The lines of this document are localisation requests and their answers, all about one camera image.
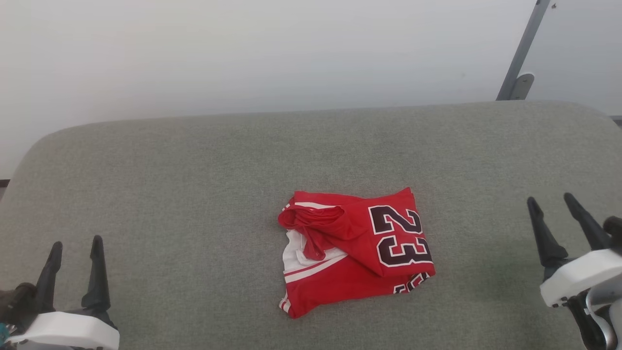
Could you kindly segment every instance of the white backdrop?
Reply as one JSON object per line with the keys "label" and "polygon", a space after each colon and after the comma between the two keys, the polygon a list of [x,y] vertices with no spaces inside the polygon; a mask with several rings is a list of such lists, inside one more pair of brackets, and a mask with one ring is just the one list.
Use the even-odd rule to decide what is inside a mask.
{"label": "white backdrop", "polygon": [[0,179],[95,121],[494,100],[534,0],[0,0]]}
{"label": "white backdrop", "polygon": [[528,100],[622,115],[622,1],[550,0],[522,71],[535,77]]}

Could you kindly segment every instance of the white stripe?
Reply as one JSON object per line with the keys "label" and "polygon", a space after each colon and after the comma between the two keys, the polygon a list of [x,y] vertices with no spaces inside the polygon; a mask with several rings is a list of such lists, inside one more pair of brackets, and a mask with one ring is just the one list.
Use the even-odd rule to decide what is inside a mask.
{"label": "white stripe", "polygon": [[318,272],[328,268],[329,266],[339,262],[341,259],[343,259],[345,257],[347,257],[347,255],[343,255],[343,256],[331,259],[328,262],[325,262],[325,263],[323,263],[323,264],[321,264],[321,265],[319,265],[317,267],[310,268],[308,270],[301,271],[301,272],[295,273],[293,275],[287,275],[287,276],[285,276],[285,283],[290,283],[290,282],[293,282],[293,281],[301,280],[301,279],[303,279],[305,277],[309,277],[311,275],[314,275],[314,274],[316,274],[316,273],[318,273]]}
{"label": "white stripe", "polygon": [[336,206],[325,206],[324,204],[313,203],[313,202],[296,202],[294,203],[294,205],[301,206],[301,207],[309,207],[309,208],[314,208],[314,209],[326,209],[326,208],[336,207]]}

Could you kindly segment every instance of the gray fabric surface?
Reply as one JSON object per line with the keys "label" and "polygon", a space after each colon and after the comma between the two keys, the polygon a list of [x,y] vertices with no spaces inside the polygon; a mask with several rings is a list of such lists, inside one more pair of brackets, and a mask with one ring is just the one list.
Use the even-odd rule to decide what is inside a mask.
{"label": "gray fabric surface", "polygon": [[[49,135],[0,202],[0,289],[65,246],[57,308],[79,305],[104,238],[122,349],[582,349],[546,308],[526,208],[588,251],[562,195],[622,214],[622,133],[571,103],[493,102],[121,121]],[[284,294],[276,221],[295,190],[410,186],[437,276],[413,293],[321,306]]]}

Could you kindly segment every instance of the basketball jersey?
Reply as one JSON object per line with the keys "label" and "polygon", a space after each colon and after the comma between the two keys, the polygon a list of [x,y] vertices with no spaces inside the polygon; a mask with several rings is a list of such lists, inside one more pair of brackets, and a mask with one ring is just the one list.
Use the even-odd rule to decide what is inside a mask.
{"label": "basketball jersey", "polygon": [[435,274],[409,188],[374,199],[297,191],[279,223],[289,238],[279,306],[292,318],[318,305],[407,293]]}

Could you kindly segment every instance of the metal bar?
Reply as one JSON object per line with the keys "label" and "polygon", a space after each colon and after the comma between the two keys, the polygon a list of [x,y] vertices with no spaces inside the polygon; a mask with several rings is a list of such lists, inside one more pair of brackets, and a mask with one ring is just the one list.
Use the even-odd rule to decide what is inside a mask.
{"label": "metal bar", "polygon": [[527,27],[522,33],[521,42],[518,43],[518,47],[516,48],[516,53],[514,54],[512,63],[510,63],[509,65],[508,73],[506,74],[505,80],[503,80],[501,90],[499,90],[499,95],[497,95],[497,101],[510,99],[512,89],[514,88],[514,84],[516,83],[516,78],[521,72],[522,64],[525,62],[525,58],[527,57],[527,53],[529,52],[531,43],[534,41],[534,37],[536,36],[538,27],[542,22],[544,13],[549,7],[549,3],[550,0],[536,1],[534,10],[531,12],[531,17],[529,18],[529,22],[527,22]]}

